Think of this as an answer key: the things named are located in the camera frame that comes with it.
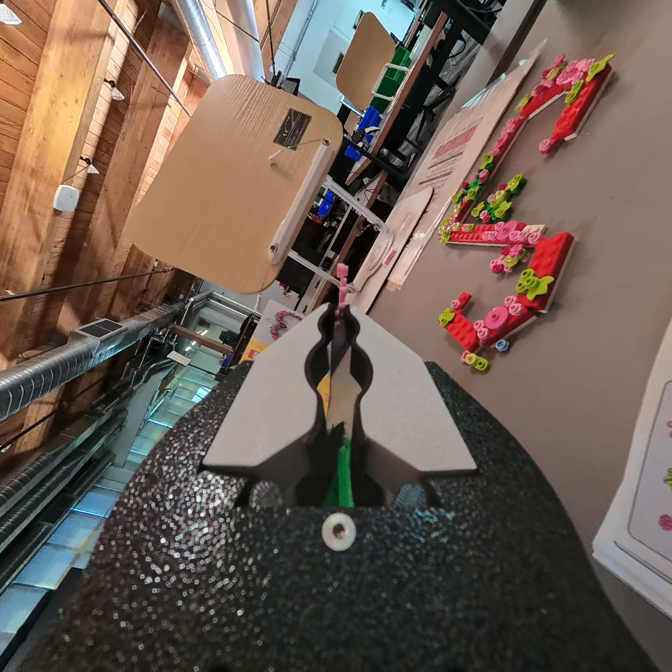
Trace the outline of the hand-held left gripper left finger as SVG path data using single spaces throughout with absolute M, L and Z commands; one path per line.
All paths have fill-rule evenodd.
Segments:
M 321 306 L 256 356 L 202 460 L 206 470 L 257 481 L 332 477 L 337 440 L 318 386 L 330 371 L 335 311 Z

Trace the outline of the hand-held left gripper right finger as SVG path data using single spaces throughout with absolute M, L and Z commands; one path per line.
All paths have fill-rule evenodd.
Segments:
M 351 482 L 385 491 L 426 478 L 477 471 L 455 420 L 422 358 L 355 306 L 343 320 L 354 402 Z

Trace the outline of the green lego baseplate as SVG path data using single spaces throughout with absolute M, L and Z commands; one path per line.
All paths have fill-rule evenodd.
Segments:
M 342 508 L 355 506 L 351 483 L 351 440 L 344 438 L 337 455 L 337 474 L 335 476 L 335 500 Z

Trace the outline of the lego set box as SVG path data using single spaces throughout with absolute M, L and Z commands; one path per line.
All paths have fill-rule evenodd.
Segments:
M 290 310 L 278 301 L 269 300 L 240 358 L 240 363 L 253 361 L 304 317 L 303 314 Z

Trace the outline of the red flowered lego section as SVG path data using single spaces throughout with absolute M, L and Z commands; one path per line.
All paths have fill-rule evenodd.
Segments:
M 494 344 L 500 339 L 511 343 L 511 338 L 532 324 L 538 316 L 529 308 L 514 302 L 514 296 L 509 296 L 502 305 L 492 308 L 482 320 L 472 322 L 464 314 L 471 299 L 470 294 L 462 293 L 440 314 L 438 323 L 458 342 L 463 352 L 473 352 L 480 357 L 483 356 L 479 352 L 484 348 L 497 351 Z
M 549 138 L 541 141 L 542 155 L 553 153 L 559 145 L 576 138 L 611 79 L 613 69 L 609 54 L 594 58 L 567 61 L 559 55 L 542 71 L 541 81 L 516 106 L 520 118 L 528 119 L 559 99 L 564 107 Z
M 517 279 L 514 302 L 535 313 L 547 313 L 574 245 L 575 237 L 569 232 L 541 239 L 534 247 L 530 264 Z
M 463 181 L 452 196 L 452 213 L 438 227 L 442 245 L 501 245 L 521 243 L 534 246 L 544 237 L 545 225 L 525 224 L 511 219 L 514 198 L 527 185 L 527 178 L 518 173 L 511 179 L 494 184 L 500 163 L 527 123 L 527 118 L 508 120 L 491 151 L 485 153 L 477 171 Z

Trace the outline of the white rounded board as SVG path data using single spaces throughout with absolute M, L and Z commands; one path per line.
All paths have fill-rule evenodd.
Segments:
M 418 190 L 412 196 L 402 200 L 402 210 L 405 218 L 399 228 L 399 239 L 394 244 L 395 257 L 389 264 L 390 269 L 386 281 L 386 289 L 390 292 L 398 289 L 403 253 L 407 250 L 414 233 L 431 205 L 434 191 L 433 187 L 425 186 L 424 189 Z

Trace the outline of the black ceiling rod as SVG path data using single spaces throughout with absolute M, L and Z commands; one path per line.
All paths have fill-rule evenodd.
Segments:
M 41 296 L 51 296 L 54 294 L 60 294 L 63 292 L 70 292 L 72 290 L 78 290 L 82 288 L 90 288 L 90 287 L 96 287 L 100 285 L 106 285 L 106 284 L 116 284 L 121 281 L 127 281 L 127 280 L 136 280 L 140 278 L 149 278 L 154 275 L 158 274 L 164 274 L 164 273 L 169 273 L 174 271 L 175 268 L 173 266 L 168 266 L 166 268 L 155 268 L 151 271 L 148 272 L 142 272 L 142 273 L 130 273 L 127 275 L 120 275 L 114 278 L 105 278 L 105 279 L 100 279 L 100 280 L 92 280 L 92 281 L 86 281 L 86 282 L 80 282 L 80 283 L 73 283 L 69 285 L 62 285 L 62 286 L 55 286 L 51 288 L 46 288 L 46 289 L 39 289 L 39 290 L 34 290 L 30 292 L 20 292 L 20 293 L 14 293 L 14 294 L 6 294 L 5 296 L 1 296 L 1 303 L 7 303 L 7 302 L 13 302 L 17 300 L 27 300 L 29 298 L 38 298 Z

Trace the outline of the white instruction booklet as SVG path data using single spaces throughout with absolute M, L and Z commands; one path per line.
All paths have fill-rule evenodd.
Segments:
M 646 385 L 624 477 L 593 558 L 671 617 L 671 325 Z

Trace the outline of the red printed paper sheet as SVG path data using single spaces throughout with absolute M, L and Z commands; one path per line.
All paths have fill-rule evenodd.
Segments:
M 402 196 L 413 196 L 427 188 L 433 189 L 434 196 L 441 192 L 481 125 L 483 114 L 480 109 L 469 107 L 437 129 Z

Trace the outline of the blue storage bins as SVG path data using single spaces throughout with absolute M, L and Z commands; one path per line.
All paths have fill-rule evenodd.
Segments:
M 337 116 L 343 122 L 344 135 L 348 135 L 355 142 L 355 145 L 352 145 L 346 140 L 343 141 L 344 155 L 348 159 L 358 161 L 362 158 L 358 148 L 363 147 L 367 151 L 370 149 L 374 137 L 380 131 L 382 115 L 372 105 L 369 105 L 360 115 L 347 105 L 341 104 Z

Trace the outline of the green storage bins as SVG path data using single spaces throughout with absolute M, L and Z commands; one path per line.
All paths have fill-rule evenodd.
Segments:
M 380 77 L 372 90 L 371 107 L 384 115 L 396 99 L 399 88 L 410 72 L 411 52 L 403 45 L 396 47 L 390 63 L 381 70 Z

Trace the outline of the white cardboard sheet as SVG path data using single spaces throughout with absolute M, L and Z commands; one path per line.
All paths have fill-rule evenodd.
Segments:
M 521 84 L 524 82 L 537 57 L 541 54 L 543 47 L 544 42 L 536 46 L 528 58 L 515 66 L 509 74 L 501 75 L 500 78 L 496 79 L 493 84 L 483 89 L 480 93 L 476 94 L 454 114 L 456 115 L 460 112 L 460 110 L 469 107 L 480 109 L 484 113 L 483 121 L 466 147 L 458 167 L 453 172 L 449 180 L 446 181 L 441 192 L 437 196 L 433 196 L 431 205 L 428 207 L 422 222 L 414 233 L 413 239 L 408 245 L 407 250 L 403 253 L 401 259 L 402 267 L 398 289 L 402 286 L 405 278 L 408 276 L 408 273 L 412 269 L 412 266 L 418 259 L 420 253 L 423 251 L 425 245 L 432 239 L 433 236 L 435 236 L 435 233 L 438 227 L 441 225 L 443 218 L 446 215 L 451 214 L 452 203 L 450 201 L 452 196 L 458 191 L 462 182 L 466 181 L 468 177 L 474 172 L 473 165 L 475 163 L 481 162 L 481 157 L 486 152 L 485 147 L 489 141 L 489 138 L 491 137 L 491 134 L 496 129 L 501 116 L 508 108 Z M 445 113 L 437 129 L 452 116 L 449 116 L 448 113 Z M 386 225 L 391 227 L 391 230 L 394 232 L 394 244 L 399 239 L 399 228 L 405 218 L 405 214 L 403 214 L 402 210 L 402 202 L 406 197 L 404 197 L 402 194 L 386 221 Z M 355 305 L 364 312 L 369 311 L 379 292 L 386 287 L 386 281 L 388 279 L 390 269 L 389 264 L 395 257 L 393 248 L 385 258 L 383 264 L 370 278 L 367 279 L 367 282 L 364 284 L 361 292 L 348 295 L 346 302 L 349 305 Z M 372 260 L 373 254 L 369 252 L 362 265 L 365 264 L 365 262 Z M 360 269 L 354 279 L 350 282 L 362 281 L 364 279 L 364 273 Z

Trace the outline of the silver spiral duct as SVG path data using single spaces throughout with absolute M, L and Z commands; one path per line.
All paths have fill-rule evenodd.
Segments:
M 1 372 L 1 420 L 15 415 L 49 392 L 61 388 L 88 370 L 172 323 L 184 302 L 162 304 L 121 322 L 121 329 L 97 344 L 85 337 L 13 365 Z
M 252 1 L 172 1 L 209 81 L 242 74 L 264 81 Z

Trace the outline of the white table bracket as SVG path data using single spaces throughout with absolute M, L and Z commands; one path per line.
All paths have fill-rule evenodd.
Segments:
M 271 266 L 280 264 L 285 254 L 290 251 L 292 237 L 306 217 L 304 212 L 310 210 L 315 195 L 328 177 L 327 173 L 334 158 L 335 151 L 331 140 L 321 139 L 313 162 L 269 245 L 267 258 Z

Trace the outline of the white table frame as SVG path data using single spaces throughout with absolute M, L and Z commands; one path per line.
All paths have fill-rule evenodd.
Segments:
M 370 249 L 370 252 L 373 254 L 373 260 L 365 262 L 362 265 L 361 271 L 364 273 L 364 279 L 362 281 L 352 281 L 349 282 L 349 293 L 357 294 L 360 293 L 364 287 L 364 284 L 368 281 L 377 269 L 383 264 L 385 258 L 391 252 L 394 244 L 394 232 L 391 230 L 391 227 L 387 226 L 377 215 L 375 215 L 371 210 L 365 207 L 357 197 L 352 196 L 346 189 L 340 187 L 333 181 L 331 177 L 327 177 L 323 183 L 325 189 L 328 192 L 331 192 L 335 198 L 339 199 L 342 203 L 347 204 L 347 208 L 343 213 L 343 217 L 340 219 L 339 226 L 337 230 L 332 234 L 329 244 L 324 246 L 324 255 L 322 260 L 318 265 L 312 264 L 304 257 L 300 256 L 296 251 L 290 251 L 288 256 L 290 259 L 293 259 L 295 262 L 305 266 L 309 270 L 312 270 L 315 274 L 319 275 L 322 279 L 331 282 L 333 285 L 339 281 L 337 279 L 337 256 L 334 255 L 331 257 L 331 266 L 329 271 L 323 268 L 323 263 L 329 258 L 328 253 L 333 252 L 332 246 L 338 239 L 340 231 L 343 228 L 343 225 L 346 223 L 349 214 L 351 212 L 356 213 L 358 216 L 362 217 L 366 223 L 378 232 L 378 236 L 375 241 L 375 245 Z

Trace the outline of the black lamp rail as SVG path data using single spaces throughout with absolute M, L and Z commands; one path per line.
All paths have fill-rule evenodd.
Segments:
M 113 9 L 110 7 L 108 2 L 98 1 L 97 3 L 105 11 L 105 13 L 110 17 L 113 24 L 121 31 L 123 36 L 128 40 L 130 46 L 133 47 L 133 49 L 136 50 L 136 52 L 139 54 L 140 58 L 144 61 L 144 63 L 148 66 L 150 71 L 156 76 L 156 78 L 162 84 L 163 88 L 169 94 L 169 97 L 171 97 L 172 100 L 174 100 L 179 105 L 179 107 L 183 110 L 183 112 L 190 119 L 192 117 L 192 114 L 189 112 L 185 103 L 180 98 L 180 96 L 178 96 L 178 94 L 175 92 L 175 90 L 172 88 L 172 86 L 168 83 L 168 81 L 164 78 L 164 76 L 160 73 L 160 71 L 157 69 L 154 62 L 152 62 L 152 60 L 149 58 L 146 51 L 142 48 L 140 43 L 136 40 L 136 38 L 131 33 L 130 29 L 128 29 L 126 27 L 126 25 L 124 24 L 124 22 L 117 16 L 117 14 L 113 11 Z

